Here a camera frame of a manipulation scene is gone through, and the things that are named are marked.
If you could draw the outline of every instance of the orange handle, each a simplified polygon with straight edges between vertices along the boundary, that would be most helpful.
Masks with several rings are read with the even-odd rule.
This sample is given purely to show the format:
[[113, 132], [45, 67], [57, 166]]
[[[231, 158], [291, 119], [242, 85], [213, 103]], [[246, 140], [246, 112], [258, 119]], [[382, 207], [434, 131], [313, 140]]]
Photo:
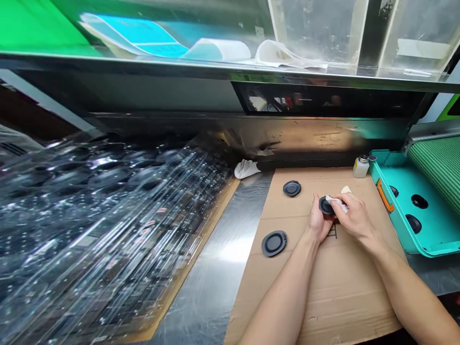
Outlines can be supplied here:
[[394, 211], [394, 206], [393, 205], [390, 205], [390, 203], [388, 202], [383, 190], [382, 190], [382, 181], [381, 179], [379, 179], [379, 181], [377, 182], [377, 189], [379, 190], [379, 193], [380, 193], [380, 196], [383, 200], [383, 203], [385, 204], [385, 207], [387, 208], [387, 210], [389, 212], [393, 212]]

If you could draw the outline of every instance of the white cloth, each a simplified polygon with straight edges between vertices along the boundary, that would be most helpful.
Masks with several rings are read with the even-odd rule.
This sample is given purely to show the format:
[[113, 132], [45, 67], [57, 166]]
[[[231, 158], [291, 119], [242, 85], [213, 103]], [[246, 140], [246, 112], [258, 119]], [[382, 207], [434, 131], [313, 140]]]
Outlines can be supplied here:
[[260, 170], [257, 169], [257, 162], [253, 161], [242, 160], [235, 168], [235, 177], [240, 180], [256, 173], [260, 173]]
[[332, 200], [333, 200], [333, 201], [336, 201], [336, 202], [340, 205], [340, 207], [342, 208], [342, 210], [343, 210], [345, 213], [348, 212], [348, 207], [342, 202], [342, 200], [340, 200], [340, 199], [335, 199], [335, 198], [333, 198], [333, 197], [330, 196], [330, 195], [327, 195], [327, 196], [326, 196], [326, 201], [327, 201], [329, 204], [331, 204], [331, 201], [332, 201]]

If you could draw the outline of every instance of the stacked plastic trays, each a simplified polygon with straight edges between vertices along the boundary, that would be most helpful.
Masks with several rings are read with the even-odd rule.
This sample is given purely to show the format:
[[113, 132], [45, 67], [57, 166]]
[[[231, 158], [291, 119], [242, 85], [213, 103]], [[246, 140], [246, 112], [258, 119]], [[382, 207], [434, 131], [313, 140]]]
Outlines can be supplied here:
[[231, 176], [209, 136], [182, 146], [108, 137], [6, 169], [0, 344], [91, 344], [152, 325]]

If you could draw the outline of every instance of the white bottle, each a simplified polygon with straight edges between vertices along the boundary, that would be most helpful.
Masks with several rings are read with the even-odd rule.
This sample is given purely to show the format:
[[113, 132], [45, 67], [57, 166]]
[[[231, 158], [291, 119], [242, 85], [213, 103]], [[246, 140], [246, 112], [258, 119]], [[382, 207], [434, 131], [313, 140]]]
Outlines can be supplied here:
[[369, 169], [369, 160], [375, 161], [377, 157], [361, 155], [355, 160], [355, 165], [353, 166], [353, 176], [355, 178], [364, 178], [368, 173]]

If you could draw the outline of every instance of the person's right hand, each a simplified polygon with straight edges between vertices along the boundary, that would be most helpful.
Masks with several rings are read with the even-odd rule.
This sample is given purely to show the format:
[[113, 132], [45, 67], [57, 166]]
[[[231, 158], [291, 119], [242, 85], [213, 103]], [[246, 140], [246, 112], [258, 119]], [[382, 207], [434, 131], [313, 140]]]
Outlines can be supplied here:
[[357, 198], [352, 193], [335, 195], [333, 198], [342, 200], [343, 203], [348, 206], [348, 212], [345, 213], [337, 202], [331, 201], [331, 206], [340, 224], [345, 227], [350, 235], [360, 242], [374, 237], [375, 229], [370, 221], [364, 201]]

